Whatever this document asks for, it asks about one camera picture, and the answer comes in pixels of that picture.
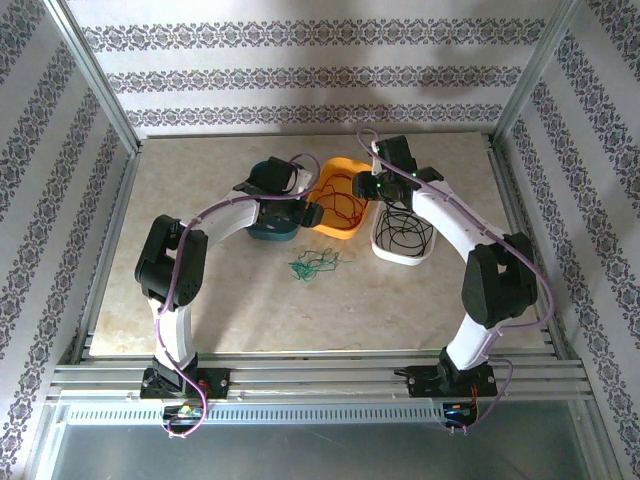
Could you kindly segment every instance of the purple cable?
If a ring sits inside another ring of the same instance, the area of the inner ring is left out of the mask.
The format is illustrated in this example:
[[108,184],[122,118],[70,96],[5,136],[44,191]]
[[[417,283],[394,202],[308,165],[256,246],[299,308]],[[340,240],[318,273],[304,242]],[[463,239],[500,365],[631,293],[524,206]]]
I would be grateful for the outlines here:
[[316,172],[312,178],[312,180],[309,182],[309,187],[307,187],[306,190],[300,192],[300,193],[296,193],[296,194],[290,194],[290,195],[247,195],[244,197],[238,197],[238,198],[234,198],[234,199],[227,199],[227,200],[223,200],[219,203],[215,203],[213,205],[208,206],[207,208],[205,208],[204,210],[202,210],[200,213],[198,213],[195,218],[193,218],[185,227],[184,231],[182,232],[182,235],[180,236],[180,241],[178,242],[178,248],[176,249],[176,259],[175,259],[175,263],[173,265],[173,271],[171,272],[171,282],[169,283],[169,291],[167,292],[167,299],[165,300],[164,304],[158,309],[158,316],[155,318],[155,331],[156,331],[156,339],[158,340],[158,343],[160,344],[160,347],[162,348],[162,350],[164,350],[164,353],[166,354],[167,358],[169,359],[169,361],[171,362],[171,364],[173,365],[173,368],[176,370],[176,372],[178,373],[178,375],[184,380],[186,381],[189,385],[191,385],[196,392],[198,392],[198,394],[200,395],[200,399],[202,400],[202,415],[200,416],[200,419],[198,420],[198,422],[191,427],[189,430],[187,430],[184,433],[181,434],[174,434],[171,431],[171,425],[168,425],[168,429],[165,428],[165,430],[169,433],[170,436],[177,436],[177,437],[182,437],[185,438],[187,437],[187,435],[191,435],[193,432],[195,432],[200,425],[202,425],[202,423],[204,422],[205,418],[207,417],[207,411],[208,411],[208,405],[207,405],[207,397],[204,393],[204,390],[202,388],[200,388],[200,386],[194,382],[193,380],[191,380],[180,368],[180,366],[177,364],[177,362],[171,357],[171,355],[169,355],[169,352],[167,351],[167,347],[164,343],[164,341],[162,340],[162,335],[160,334],[160,320],[162,319],[162,315],[164,315],[165,313],[167,313],[167,311],[169,310],[169,306],[171,305],[171,303],[173,302],[173,295],[175,294],[176,291],[176,285],[178,284],[178,272],[180,272],[180,266],[182,264],[182,257],[183,257],[183,253],[184,253],[184,245],[186,243],[187,240],[187,235],[189,235],[189,232],[191,232],[191,230],[193,230],[193,228],[198,225],[202,220],[204,220],[206,217],[208,217],[209,215],[211,215],[213,212],[220,210],[223,207],[226,207],[228,205],[232,205],[234,203],[239,203],[239,202],[247,202],[249,200],[298,200],[306,195],[308,195],[309,193],[311,193],[311,191],[313,190],[313,188],[315,187],[316,182],[318,181],[318,178],[320,177],[320,162],[318,162],[318,159],[316,157],[314,157],[313,155],[309,154],[309,153],[298,153],[297,155],[294,155],[291,160],[289,160],[289,163],[293,163],[295,160],[297,160],[300,157],[308,157],[311,160],[313,160],[315,166],[316,166]]
[[[502,248],[504,248],[509,253],[511,253],[518,260],[520,260],[529,270],[531,270],[535,274],[536,278],[538,279],[538,281],[542,285],[542,287],[543,287],[543,289],[545,291],[545,296],[547,298],[547,302],[549,304],[548,308],[547,308],[546,315],[543,318],[538,319],[535,322],[527,323],[527,324],[524,324],[524,325],[506,325],[504,327],[499,328],[497,330],[497,332],[494,335],[492,335],[491,338],[489,339],[489,341],[487,342],[487,345],[482,350],[482,355],[488,355],[489,350],[491,350],[491,347],[493,346],[495,341],[498,339],[498,337],[502,335],[502,331],[503,330],[538,328],[538,327],[543,327],[544,325],[546,325],[549,322],[549,320],[551,319],[551,317],[553,316],[554,312],[555,312],[556,304],[555,304],[555,299],[553,297],[553,292],[551,291],[551,285],[549,284],[549,280],[547,280],[547,278],[540,271],[540,269],[536,265],[534,265],[533,262],[531,262],[527,257],[525,257],[521,252],[519,252],[518,250],[513,248],[507,242],[505,242],[504,239],[500,238],[499,236],[494,234],[492,231],[488,230],[483,225],[481,220],[479,220],[473,213],[471,213],[469,210],[467,210],[464,207],[464,205],[462,205],[460,202],[458,202],[455,198],[450,197],[446,192],[443,192],[439,188],[437,188],[437,187],[435,187],[435,186],[433,186],[433,185],[431,185],[431,184],[429,184],[429,183],[427,183],[427,182],[425,182],[423,180],[420,180],[419,178],[411,176],[411,174],[405,172],[404,170],[399,169],[398,167],[394,166],[393,164],[387,162],[385,159],[380,157],[380,155],[378,155],[377,152],[375,152],[374,149],[372,147],[370,147],[369,145],[367,145],[366,142],[362,139],[362,134],[366,133],[366,132],[368,132],[368,133],[373,135],[373,142],[372,143],[377,142],[379,140],[379,136],[378,136],[378,132],[376,132],[375,130],[373,130],[371,128],[363,128],[363,129],[358,130],[358,132],[356,133],[356,137],[358,138],[358,142],[360,143],[362,148],[364,148],[366,150],[366,152],[369,155],[371,155],[371,157],[373,157],[376,160],[378,160],[382,165],[384,165],[387,169],[391,170],[392,172],[397,173],[398,175],[401,175],[401,176],[407,178],[408,180],[411,180],[411,181],[417,183],[421,187],[429,190],[430,192],[433,192],[436,196],[442,198],[445,202],[449,202],[467,220],[469,220],[476,228],[478,228],[478,230],[480,231],[480,233],[482,235],[486,235],[491,240],[493,240],[494,242],[498,243]],[[507,378],[505,379],[504,383],[502,384],[502,388],[500,388],[500,390],[498,391],[498,394],[493,398],[493,401],[491,402],[491,404],[489,405],[487,410],[485,410],[485,412],[483,413],[482,417],[480,417],[475,423],[473,423],[473,425],[471,425],[470,427],[467,427],[466,430],[471,430],[473,427],[475,427],[475,425],[478,425],[479,423],[481,423],[482,420],[484,420],[487,417],[487,415],[490,414],[493,411],[493,409],[495,408],[496,404],[498,403],[500,398],[502,398],[502,396],[504,395],[505,391],[507,390],[507,386],[509,385],[509,382],[511,382],[511,377],[513,376],[513,363],[511,363],[506,358],[493,358],[492,360],[493,361],[501,361],[501,362],[508,363],[509,364],[509,373],[507,374]]]

